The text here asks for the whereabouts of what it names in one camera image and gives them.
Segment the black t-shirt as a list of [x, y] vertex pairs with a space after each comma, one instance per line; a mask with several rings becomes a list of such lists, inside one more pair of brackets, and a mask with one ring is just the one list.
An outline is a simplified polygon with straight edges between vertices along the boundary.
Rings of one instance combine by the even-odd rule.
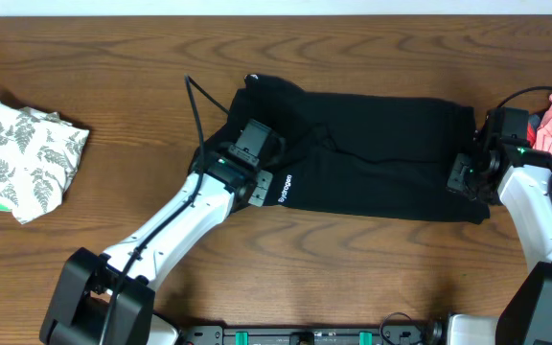
[[489, 207], [451, 192], [456, 156], [472, 149], [469, 106], [434, 98], [318, 93], [248, 75], [207, 150], [233, 144], [249, 120], [282, 136], [265, 205], [393, 219], [479, 224]]

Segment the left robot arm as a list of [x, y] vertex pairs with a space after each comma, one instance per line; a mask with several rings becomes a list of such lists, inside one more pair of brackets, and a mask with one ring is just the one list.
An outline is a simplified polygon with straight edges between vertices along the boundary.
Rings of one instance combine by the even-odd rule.
[[186, 253], [238, 203], [260, 206], [272, 175], [246, 153], [211, 152], [204, 172], [136, 232], [97, 255], [65, 262], [42, 323], [44, 344], [174, 344], [178, 329], [154, 312], [155, 293]]

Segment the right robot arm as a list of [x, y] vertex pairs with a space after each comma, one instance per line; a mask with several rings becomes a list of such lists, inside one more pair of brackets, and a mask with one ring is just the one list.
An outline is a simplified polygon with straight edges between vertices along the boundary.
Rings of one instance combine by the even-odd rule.
[[529, 274], [498, 318], [455, 314], [447, 344], [552, 344], [552, 156], [514, 145], [456, 156], [448, 189], [506, 207]]

